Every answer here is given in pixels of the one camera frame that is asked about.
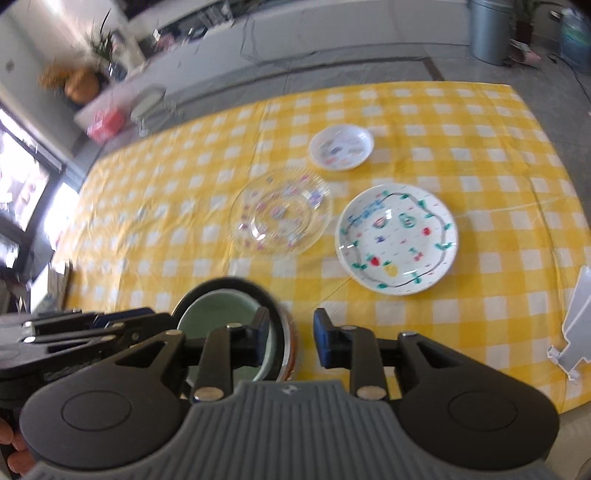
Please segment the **person left hand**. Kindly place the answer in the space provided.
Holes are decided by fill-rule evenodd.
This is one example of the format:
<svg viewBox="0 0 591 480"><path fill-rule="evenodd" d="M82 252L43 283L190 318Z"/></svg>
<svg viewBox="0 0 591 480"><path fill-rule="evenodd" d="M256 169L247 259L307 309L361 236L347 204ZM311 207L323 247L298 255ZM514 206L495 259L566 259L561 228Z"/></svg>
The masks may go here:
<svg viewBox="0 0 591 480"><path fill-rule="evenodd" d="M35 459L29 451L20 432L16 432L4 420L0 420L0 442L13 448L6 460L8 468L20 476L26 475L35 465Z"/></svg>

